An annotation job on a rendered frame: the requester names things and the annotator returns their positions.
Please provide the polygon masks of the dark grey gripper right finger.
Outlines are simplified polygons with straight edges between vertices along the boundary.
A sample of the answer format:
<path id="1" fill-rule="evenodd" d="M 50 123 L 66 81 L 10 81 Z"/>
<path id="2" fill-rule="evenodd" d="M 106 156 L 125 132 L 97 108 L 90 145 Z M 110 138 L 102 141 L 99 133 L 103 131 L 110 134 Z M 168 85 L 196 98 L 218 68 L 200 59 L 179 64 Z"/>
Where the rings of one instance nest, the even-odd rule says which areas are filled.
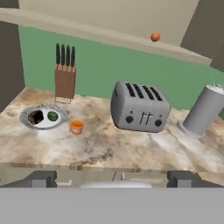
<path id="1" fill-rule="evenodd" d="M 194 174 L 191 171 L 168 171 L 167 179 L 167 186 L 172 188 L 222 188 L 222 185 L 204 180 L 198 173 Z"/>

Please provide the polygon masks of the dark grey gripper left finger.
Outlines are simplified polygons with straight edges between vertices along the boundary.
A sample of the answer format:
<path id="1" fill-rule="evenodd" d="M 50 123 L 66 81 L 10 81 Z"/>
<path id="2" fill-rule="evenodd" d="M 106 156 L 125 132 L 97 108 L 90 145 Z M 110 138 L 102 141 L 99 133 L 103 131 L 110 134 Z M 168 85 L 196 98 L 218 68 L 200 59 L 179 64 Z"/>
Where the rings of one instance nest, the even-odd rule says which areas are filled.
<path id="1" fill-rule="evenodd" d="M 33 171 L 27 177 L 3 185 L 3 187 L 23 187 L 23 188 L 50 188 L 56 187 L 56 171 Z"/>

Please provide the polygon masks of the dark brown bread slice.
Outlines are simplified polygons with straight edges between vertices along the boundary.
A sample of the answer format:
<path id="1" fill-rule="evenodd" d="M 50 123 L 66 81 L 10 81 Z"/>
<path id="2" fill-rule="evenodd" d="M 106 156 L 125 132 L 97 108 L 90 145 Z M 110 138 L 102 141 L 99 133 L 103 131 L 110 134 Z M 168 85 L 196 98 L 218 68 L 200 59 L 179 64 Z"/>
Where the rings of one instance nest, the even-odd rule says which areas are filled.
<path id="1" fill-rule="evenodd" d="M 32 111 L 29 115 L 28 115 L 28 121 L 32 124 L 32 125 L 36 125 L 41 123 L 44 120 L 44 115 L 43 112 L 41 110 L 35 110 Z"/>

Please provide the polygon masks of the grey round plate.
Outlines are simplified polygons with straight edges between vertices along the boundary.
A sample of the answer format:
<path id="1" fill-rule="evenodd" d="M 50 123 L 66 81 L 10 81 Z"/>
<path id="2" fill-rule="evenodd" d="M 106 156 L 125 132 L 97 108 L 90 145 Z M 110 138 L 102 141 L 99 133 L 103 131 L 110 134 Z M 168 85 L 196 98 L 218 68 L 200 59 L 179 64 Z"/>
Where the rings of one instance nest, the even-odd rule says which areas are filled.
<path id="1" fill-rule="evenodd" d="M 40 122 L 39 124 L 32 125 L 28 121 L 28 115 L 35 110 L 41 110 L 44 115 L 44 120 Z M 48 119 L 47 113 L 50 111 L 54 111 L 58 114 L 58 120 L 55 122 L 52 122 Z M 58 128 L 60 125 L 65 123 L 67 121 L 68 114 L 67 112 L 61 108 L 60 106 L 56 104 L 39 104 L 36 106 L 30 106 L 28 108 L 25 108 L 19 116 L 19 121 L 26 127 L 33 129 L 33 130 L 52 130 L 55 128 Z"/>

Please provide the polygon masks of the orange jam jar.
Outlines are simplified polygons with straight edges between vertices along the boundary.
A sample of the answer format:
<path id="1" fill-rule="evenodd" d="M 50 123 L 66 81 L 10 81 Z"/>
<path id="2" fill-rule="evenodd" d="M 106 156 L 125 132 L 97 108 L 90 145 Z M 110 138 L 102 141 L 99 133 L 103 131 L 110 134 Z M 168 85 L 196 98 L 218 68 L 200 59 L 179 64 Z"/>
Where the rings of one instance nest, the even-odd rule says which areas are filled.
<path id="1" fill-rule="evenodd" d="M 84 127 L 84 122 L 80 119 L 75 119 L 70 122 L 71 131 L 75 135 L 79 135 L 82 132 L 83 127 Z"/>

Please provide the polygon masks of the green avocado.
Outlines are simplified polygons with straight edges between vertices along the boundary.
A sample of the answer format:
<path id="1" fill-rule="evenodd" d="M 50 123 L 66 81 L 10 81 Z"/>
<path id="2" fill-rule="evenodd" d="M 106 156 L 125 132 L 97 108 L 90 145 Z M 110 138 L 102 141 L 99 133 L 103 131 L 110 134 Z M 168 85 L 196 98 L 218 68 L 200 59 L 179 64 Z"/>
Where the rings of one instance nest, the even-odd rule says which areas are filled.
<path id="1" fill-rule="evenodd" d="M 47 117 L 50 121 L 55 122 L 58 120 L 58 114 L 54 111 L 50 111 L 47 113 Z"/>

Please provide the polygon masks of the beige base cabinet front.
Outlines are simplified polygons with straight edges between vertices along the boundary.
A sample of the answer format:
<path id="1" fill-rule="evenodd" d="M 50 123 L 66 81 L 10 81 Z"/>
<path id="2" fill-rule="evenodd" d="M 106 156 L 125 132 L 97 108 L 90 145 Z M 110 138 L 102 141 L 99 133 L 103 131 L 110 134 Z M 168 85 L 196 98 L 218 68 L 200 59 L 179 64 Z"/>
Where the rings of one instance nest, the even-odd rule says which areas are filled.
<path id="1" fill-rule="evenodd" d="M 80 186 L 88 182 L 118 181 L 122 179 L 139 180 L 155 187 L 165 187 L 168 182 L 168 171 L 191 171 L 199 179 L 224 186 L 224 172 L 196 169 L 188 166 L 172 166 L 169 164 L 108 164 L 106 161 L 90 164 L 83 161 L 74 164 L 22 164 L 0 163 L 0 184 L 7 184 L 24 178 L 34 171 L 56 171 L 57 180 L 72 180 L 72 186 Z"/>

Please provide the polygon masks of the dark brown cabinet door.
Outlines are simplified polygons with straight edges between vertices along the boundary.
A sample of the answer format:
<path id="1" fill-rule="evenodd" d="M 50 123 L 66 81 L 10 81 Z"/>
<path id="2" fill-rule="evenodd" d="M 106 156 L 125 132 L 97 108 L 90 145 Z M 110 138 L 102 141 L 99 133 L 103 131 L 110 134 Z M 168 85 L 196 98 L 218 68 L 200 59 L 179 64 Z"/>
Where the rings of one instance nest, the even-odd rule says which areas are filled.
<path id="1" fill-rule="evenodd" d="M 224 0 L 199 0 L 180 46 L 224 73 Z"/>

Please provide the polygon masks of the white rounded object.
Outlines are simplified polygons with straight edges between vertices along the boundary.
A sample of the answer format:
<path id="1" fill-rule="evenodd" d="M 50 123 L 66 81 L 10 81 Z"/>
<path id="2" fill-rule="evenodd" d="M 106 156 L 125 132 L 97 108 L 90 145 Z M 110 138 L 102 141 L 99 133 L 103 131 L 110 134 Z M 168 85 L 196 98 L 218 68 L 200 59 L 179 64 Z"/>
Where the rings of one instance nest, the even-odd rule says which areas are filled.
<path id="1" fill-rule="evenodd" d="M 151 184 L 141 181 L 102 181 L 84 184 L 81 188 L 152 188 Z"/>

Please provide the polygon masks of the grey cylindrical kitchen appliance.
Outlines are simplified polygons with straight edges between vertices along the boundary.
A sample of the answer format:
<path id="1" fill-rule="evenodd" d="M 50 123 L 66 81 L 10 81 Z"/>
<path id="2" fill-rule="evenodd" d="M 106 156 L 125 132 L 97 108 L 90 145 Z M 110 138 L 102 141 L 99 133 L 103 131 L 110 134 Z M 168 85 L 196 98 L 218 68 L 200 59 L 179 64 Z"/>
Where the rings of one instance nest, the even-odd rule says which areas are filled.
<path id="1" fill-rule="evenodd" d="M 224 87 L 205 85 L 186 118 L 178 122 L 178 127 L 190 137 L 201 138 L 223 108 Z"/>

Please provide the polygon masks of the grey four-slot toaster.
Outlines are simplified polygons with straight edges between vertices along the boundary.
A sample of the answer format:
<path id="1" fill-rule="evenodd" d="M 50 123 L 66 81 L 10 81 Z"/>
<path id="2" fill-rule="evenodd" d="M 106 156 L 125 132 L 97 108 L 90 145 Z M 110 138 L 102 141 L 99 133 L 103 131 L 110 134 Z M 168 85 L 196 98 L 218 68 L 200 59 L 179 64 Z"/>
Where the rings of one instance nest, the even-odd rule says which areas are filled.
<path id="1" fill-rule="evenodd" d="M 113 90 L 110 112 L 119 129 L 158 133 L 164 129 L 171 105 L 154 86 L 118 81 Z"/>

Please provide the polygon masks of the wooden knife block with knives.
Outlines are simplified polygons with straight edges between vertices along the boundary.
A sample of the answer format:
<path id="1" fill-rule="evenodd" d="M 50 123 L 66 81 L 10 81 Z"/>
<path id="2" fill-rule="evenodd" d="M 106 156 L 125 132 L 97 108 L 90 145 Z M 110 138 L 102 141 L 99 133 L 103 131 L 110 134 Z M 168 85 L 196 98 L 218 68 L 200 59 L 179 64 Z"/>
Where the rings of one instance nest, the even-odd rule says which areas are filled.
<path id="1" fill-rule="evenodd" d="M 75 47 L 57 43 L 54 67 L 55 101 L 63 98 L 71 102 L 75 93 L 75 78 Z"/>

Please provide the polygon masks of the beige wall cabinet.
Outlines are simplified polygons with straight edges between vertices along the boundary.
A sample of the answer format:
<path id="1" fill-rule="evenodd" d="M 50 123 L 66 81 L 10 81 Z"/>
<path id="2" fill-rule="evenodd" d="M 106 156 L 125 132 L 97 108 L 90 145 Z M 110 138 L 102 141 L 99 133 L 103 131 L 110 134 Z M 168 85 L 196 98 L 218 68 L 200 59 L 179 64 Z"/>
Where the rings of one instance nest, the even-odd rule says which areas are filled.
<path id="1" fill-rule="evenodd" d="M 180 46 L 199 0 L 0 0 L 0 21 L 208 65 Z M 151 41 L 153 32 L 160 40 Z"/>

